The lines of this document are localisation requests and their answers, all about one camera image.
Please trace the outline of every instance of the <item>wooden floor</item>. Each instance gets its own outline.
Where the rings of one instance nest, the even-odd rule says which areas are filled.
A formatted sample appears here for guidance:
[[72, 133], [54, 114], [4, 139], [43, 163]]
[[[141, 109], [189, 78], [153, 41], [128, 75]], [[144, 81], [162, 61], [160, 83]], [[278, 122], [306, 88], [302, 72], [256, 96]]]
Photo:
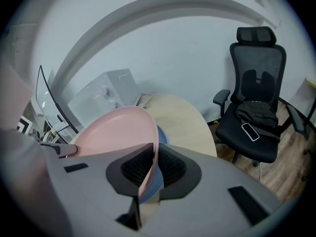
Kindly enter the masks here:
[[[279, 124], [288, 118], [284, 104], [279, 102], [277, 116]], [[218, 125], [210, 126], [213, 138], [217, 139], [215, 130]], [[311, 156], [304, 155], [307, 149], [316, 149], [316, 135], [308, 127], [309, 139], [306, 141], [303, 135], [295, 133], [293, 126], [282, 134], [278, 145], [278, 154], [275, 162], [261, 163], [261, 183], [270, 189], [280, 201], [287, 201], [299, 196], [305, 187], [302, 176], [309, 173], [311, 168]], [[232, 162], [234, 151], [224, 144], [216, 144], [217, 156]], [[260, 168], [252, 165], [253, 161], [242, 155], [239, 156], [236, 166], [259, 180]]]

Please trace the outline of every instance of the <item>chair headrest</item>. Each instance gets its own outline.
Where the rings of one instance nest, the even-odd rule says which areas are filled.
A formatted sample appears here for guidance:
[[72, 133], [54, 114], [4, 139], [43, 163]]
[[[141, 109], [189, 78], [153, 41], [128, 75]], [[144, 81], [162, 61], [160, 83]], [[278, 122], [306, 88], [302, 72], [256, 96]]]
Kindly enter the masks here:
[[274, 45], [277, 41], [275, 34], [268, 26], [238, 27], [237, 40], [243, 44]]

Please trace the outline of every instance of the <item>pink bowl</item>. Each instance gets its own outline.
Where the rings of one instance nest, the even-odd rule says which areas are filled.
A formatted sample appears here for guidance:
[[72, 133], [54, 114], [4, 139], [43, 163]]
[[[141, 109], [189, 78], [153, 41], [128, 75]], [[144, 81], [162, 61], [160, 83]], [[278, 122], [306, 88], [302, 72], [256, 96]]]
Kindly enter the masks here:
[[77, 138], [74, 157], [103, 154], [139, 144], [154, 144], [153, 167], [139, 188], [141, 198], [151, 182], [158, 162], [159, 137], [153, 117], [143, 108], [127, 106], [98, 118]]

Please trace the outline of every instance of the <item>black office chair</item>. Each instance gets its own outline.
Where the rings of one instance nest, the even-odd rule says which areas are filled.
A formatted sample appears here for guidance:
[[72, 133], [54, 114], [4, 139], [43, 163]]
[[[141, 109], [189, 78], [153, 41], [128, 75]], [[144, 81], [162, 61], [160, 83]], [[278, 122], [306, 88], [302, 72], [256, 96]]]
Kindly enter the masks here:
[[[235, 112], [244, 101], [266, 102], [277, 111], [286, 53], [282, 46], [275, 44], [276, 37], [269, 27], [240, 27], [237, 29], [237, 40], [238, 43], [230, 47], [236, 73], [232, 103], [224, 113], [230, 90], [221, 90], [213, 99], [213, 103], [221, 107], [221, 121], [215, 133], [222, 143], [235, 151], [233, 164], [242, 154], [255, 160], [254, 166], [258, 166], [260, 162], [276, 160], [279, 140], [259, 134], [258, 140], [251, 141]], [[282, 126], [278, 125], [268, 132], [280, 136], [292, 123], [296, 132], [303, 133], [304, 127], [298, 113], [292, 106], [286, 107], [290, 117]]]

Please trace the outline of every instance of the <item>chair seat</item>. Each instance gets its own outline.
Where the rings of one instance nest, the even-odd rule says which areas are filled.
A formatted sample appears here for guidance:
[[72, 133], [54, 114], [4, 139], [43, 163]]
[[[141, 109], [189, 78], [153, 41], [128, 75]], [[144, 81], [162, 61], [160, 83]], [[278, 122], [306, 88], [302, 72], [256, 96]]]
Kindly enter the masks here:
[[274, 162], [277, 158], [277, 139], [259, 134], [252, 141], [241, 127], [241, 121], [235, 116], [236, 104], [230, 104], [222, 117], [215, 134], [227, 146], [250, 159], [261, 162]]

